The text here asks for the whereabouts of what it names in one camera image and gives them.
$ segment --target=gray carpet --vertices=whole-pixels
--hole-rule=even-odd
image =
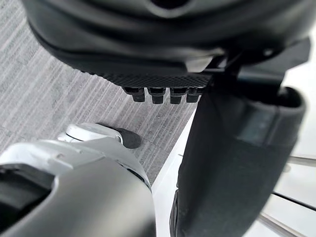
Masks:
[[[103,78],[50,56],[31,34],[21,3],[0,0],[0,151],[19,141],[54,139],[69,123],[102,121],[143,138],[132,152],[153,182],[196,104],[134,103]]]

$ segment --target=metal rod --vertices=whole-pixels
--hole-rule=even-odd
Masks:
[[[259,215],[258,221],[281,237],[306,237],[265,213]]]
[[[290,157],[288,160],[289,164],[299,164],[309,167],[316,167],[316,159],[312,158],[302,158],[302,157]]]

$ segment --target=silver plastic part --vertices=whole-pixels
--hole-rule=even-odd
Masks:
[[[155,234],[150,189],[114,160],[103,158],[56,176],[48,198],[1,237]]]
[[[197,58],[186,61],[187,71],[189,73],[201,73],[212,61],[213,57]]]
[[[61,175],[105,158],[137,173],[150,187],[148,177],[136,157],[110,137],[80,143],[49,140],[17,143],[8,147],[0,156],[0,165],[23,163],[53,175]]]
[[[0,237],[156,236],[149,180],[119,132],[72,124],[59,140],[14,144],[0,156],[0,165],[55,176],[50,195]]]
[[[288,163],[316,167],[316,158],[290,157]]]
[[[259,215],[258,221],[280,237],[306,237],[265,213]]]
[[[112,137],[123,144],[121,134],[111,128],[95,124],[95,123],[82,123],[70,124],[64,133],[58,136],[59,141],[77,142],[77,141],[90,141],[105,137]]]

